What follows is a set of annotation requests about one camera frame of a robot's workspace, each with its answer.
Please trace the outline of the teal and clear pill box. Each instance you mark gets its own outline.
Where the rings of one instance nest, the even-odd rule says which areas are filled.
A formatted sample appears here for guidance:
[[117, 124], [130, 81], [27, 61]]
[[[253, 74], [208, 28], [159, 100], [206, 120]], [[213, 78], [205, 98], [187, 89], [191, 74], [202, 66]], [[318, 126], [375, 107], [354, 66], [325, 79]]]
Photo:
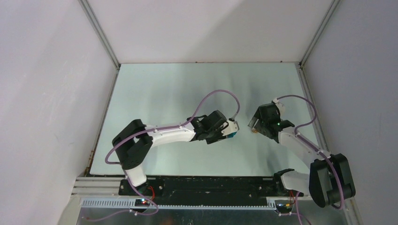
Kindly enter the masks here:
[[235, 130], [235, 131], [230, 131], [230, 132], [226, 135], [226, 138], [232, 138], [232, 137], [234, 137], [234, 136], [236, 135], [236, 133], [237, 133], [237, 130]]

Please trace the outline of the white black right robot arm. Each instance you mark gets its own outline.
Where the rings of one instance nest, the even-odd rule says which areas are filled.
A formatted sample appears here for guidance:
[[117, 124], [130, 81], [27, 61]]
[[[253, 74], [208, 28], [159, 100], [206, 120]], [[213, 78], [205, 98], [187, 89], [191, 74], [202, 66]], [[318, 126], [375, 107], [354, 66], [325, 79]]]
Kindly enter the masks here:
[[348, 159], [315, 145], [281, 118], [284, 106], [271, 102], [260, 105], [248, 127], [291, 150], [307, 167], [307, 172], [287, 168], [274, 173], [273, 190], [279, 196], [291, 190], [308, 195], [321, 208], [342, 203], [356, 195]]

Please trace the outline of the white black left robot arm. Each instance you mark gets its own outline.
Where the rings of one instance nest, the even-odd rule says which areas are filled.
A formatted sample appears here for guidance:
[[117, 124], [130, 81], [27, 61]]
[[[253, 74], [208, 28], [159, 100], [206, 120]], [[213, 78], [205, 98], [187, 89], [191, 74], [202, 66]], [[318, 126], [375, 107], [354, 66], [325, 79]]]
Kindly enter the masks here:
[[148, 182], [142, 163], [150, 149], [176, 142], [206, 141], [212, 144], [232, 138], [238, 130], [237, 121], [226, 118], [219, 110], [190, 117], [183, 124], [165, 127], [148, 126], [136, 119], [112, 140], [111, 151], [117, 154], [117, 163], [131, 183], [130, 189], [143, 195], [148, 191]]

